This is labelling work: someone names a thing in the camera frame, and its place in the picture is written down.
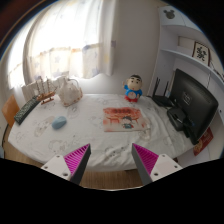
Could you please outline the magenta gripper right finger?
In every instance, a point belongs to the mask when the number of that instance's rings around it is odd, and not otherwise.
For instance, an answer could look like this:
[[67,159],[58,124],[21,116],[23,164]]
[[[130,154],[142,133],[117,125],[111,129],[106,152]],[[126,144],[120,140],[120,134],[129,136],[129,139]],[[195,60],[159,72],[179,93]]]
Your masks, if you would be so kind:
[[132,144],[132,156],[143,185],[152,183],[182,169],[168,155],[157,155],[137,144]]

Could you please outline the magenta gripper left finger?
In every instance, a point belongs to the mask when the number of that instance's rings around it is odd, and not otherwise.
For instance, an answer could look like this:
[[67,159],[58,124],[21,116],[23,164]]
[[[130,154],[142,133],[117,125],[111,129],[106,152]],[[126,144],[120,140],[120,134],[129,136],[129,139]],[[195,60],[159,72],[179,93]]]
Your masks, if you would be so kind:
[[55,155],[42,169],[79,185],[91,155],[91,146],[86,144],[65,156]]

